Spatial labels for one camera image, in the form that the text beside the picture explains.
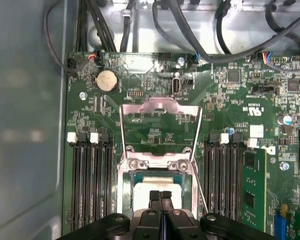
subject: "silver metal bracket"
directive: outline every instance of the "silver metal bracket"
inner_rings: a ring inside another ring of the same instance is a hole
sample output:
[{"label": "silver metal bracket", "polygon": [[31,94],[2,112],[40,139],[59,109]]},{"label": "silver metal bracket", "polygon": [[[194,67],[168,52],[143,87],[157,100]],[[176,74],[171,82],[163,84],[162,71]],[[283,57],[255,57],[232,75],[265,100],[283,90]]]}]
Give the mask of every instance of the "silver metal bracket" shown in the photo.
[{"label": "silver metal bracket", "polygon": [[[191,115],[196,117],[197,126],[192,147],[186,147],[182,153],[167,152],[163,156],[154,156],[150,152],[134,152],[131,146],[126,146],[124,116],[129,114],[150,114],[164,110],[172,115]],[[198,166],[194,158],[198,141],[203,109],[200,106],[180,105],[172,97],[151,97],[143,104],[122,104],[119,108],[120,128],[122,137],[122,156],[117,165],[117,212],[122,213],[123,207],[123,175],[135,170],[167,169],[169,171],[185,172],[192,175],[192,213],[198,212]]]}]

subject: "small sticker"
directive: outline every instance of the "small sticker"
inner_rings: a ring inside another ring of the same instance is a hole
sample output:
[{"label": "small sticker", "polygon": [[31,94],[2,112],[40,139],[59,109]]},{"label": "small sticker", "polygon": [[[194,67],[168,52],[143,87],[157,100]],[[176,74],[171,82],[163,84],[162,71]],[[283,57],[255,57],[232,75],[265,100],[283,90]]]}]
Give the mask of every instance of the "small sticker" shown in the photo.
[{"label": "small sticker", "polygon": [[250,125],[250,138],[262,139],[264,137],[263,125]]}]

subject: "capacitor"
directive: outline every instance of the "capacitor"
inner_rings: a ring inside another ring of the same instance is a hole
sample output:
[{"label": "capacitor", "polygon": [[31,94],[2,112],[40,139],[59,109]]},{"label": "capacitor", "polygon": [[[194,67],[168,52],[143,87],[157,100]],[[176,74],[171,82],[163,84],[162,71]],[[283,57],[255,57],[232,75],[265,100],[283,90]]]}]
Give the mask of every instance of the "capacitor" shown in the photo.
[{"label": "capacitor", "polygon": [[96,87],[105,94],[112,93],[119,86],[118,77],[113,71],[108,69],[99,72],[92,81]]},{"label": "capacitor", "polygon": [[287,170],[289,170],[290,166],[289,166],[289,163],[283,161],[283,162],[280,163],[279,168],[280,168],[282,171],[287,171]]},{"label": "capacitor", "polygon": [[233,134],[236,133],[236,130],[235,130],[233,127],[226,127],[226,128],[224,129],[224,132],[225,132],[226,134],[229,134],[229,136],[231,136],[231,135],[233,135]]},{"label": "capacitor", "polygon": [[292,117],[290,115],[281,115],[277,119],[279,125],[291,125],[292,124]]}]

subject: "white label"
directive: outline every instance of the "white label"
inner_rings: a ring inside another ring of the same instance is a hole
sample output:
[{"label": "white label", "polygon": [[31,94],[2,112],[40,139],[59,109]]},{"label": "white label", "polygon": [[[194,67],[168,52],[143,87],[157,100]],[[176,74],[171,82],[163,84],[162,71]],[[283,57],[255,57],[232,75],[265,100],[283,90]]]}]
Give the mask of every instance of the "white label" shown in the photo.
[{"label": "white label", "polygon": [[261,116],[262,115],[262,112],[264,111],[265,109],[263,107],[255,107],[255,106],[249,106],[249,107],[243,107],[242,108],[242,111],[244,112],[249,112],[249,115],[250,116]]}]

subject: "black chip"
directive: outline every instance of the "black chip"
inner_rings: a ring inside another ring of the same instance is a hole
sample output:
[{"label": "black chip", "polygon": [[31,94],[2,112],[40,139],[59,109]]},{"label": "black chip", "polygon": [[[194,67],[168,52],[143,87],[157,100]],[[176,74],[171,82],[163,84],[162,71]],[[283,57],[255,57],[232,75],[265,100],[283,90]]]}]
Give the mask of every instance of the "black chip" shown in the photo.
[{"label": "black chip", "polygon": [[299,92],[300,81],[295,79],[289,79],[287,84],[287,90],[289,92]]},{"label": "black chip", "polygon": [[153,137],[153,143],[154,144],[159,144],[159,137],[158,136]]},{"label": "black chip", "polygon": [[214,113],[206,113],[205,114],[205,119],[214,119],[215,118],[215,114]]},{"label": "black chip", "polygon": [[218,134],[210,133],[209,134],[209,143],[217,143],[218,142]]},{"label": "black chip", "polygon": [[285,144],[285,145],[290,145],[290,144],[291,144],[290,138],[286,138],[286,139],[284,140],[284,144]]},{"label": "black chip", "polygon": [[190,115],[190,122],[195,122],[196,121],[196,117],[193,115]]},{"label": "black chip", "polygon": [[244,195],[244,200],[245,200],[245,203],[251,207],[251,208],[254,208],[255,207],[255,196],[253,196],[251,193],[249,192],[245,192],[245,195]]},{"label": "black chip", "polygon": [[234,133],[231,136],[231,140],[233,143],[241,143],[242,142],[242,135],[239,133]]},{"label": "black chip", "polygon": [[244,165],[254,168],[256,156],[253,153],[246,152],[244,154]]},{"label": "black chip", "polygon": [[240,83],[240,72],[239,71],[229,71],[228,72],[228,82],[229,83]]},{"label": "black chip", "polygon": [[279,145],[285,145],[285,139],[279,138]]},{"label": "black chip", "polygon": [[101,133],[100,134],[100,141],[103,142],[103,143],[109,143],[109,133]]},{"label": "black chip", "polygon": [[85,132],[79,132],[78,134],[78,142],[86,142],[88,139],[88,135]]},{"label": "black chip", "polygon": [[282,134],[292,134],[294,132],[294,127],[293,126],[282,126]]}]

